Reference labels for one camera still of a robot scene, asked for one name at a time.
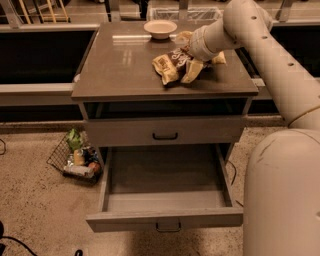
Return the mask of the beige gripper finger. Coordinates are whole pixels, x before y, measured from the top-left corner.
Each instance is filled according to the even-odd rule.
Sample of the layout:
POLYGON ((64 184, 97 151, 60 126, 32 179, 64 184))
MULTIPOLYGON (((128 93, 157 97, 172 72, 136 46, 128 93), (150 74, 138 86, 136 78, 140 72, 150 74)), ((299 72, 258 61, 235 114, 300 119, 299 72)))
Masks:
POLYGON ((186 63, 186 73, 182 77, 181 82, 189 84, 193 82, 203 69, 204 63, 197 59, 189 60, 186 63))
POLYGON ((191 31, 182 31, 179 32, 175 37, 176 44, 188 44, 192 37, 191 31))

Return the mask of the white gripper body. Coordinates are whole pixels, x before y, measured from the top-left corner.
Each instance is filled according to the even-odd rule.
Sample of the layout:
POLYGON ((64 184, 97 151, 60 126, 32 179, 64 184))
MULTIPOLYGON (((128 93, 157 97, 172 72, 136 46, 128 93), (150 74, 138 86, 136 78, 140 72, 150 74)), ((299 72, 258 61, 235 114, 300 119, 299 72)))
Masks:
POLYGON ((205 30, 207 26, 202 26, 196 29, 189 40, 189 54, 195 59, 200 61, 210 61, 217 56, 217 53, 214 53, 209 50, 205 43, 205 30))

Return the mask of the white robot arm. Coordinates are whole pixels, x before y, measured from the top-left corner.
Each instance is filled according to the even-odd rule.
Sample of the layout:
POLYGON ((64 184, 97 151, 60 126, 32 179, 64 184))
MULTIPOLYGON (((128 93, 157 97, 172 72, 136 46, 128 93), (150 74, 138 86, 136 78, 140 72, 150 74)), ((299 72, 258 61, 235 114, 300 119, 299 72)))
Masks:
POLYGON ((244 47, 287 125, 248 161, 244 256, 320 256, 320 83, 271 35, 254 0, 230 0, 222 17, 195 30, 189 52, 208 61, 244 47))

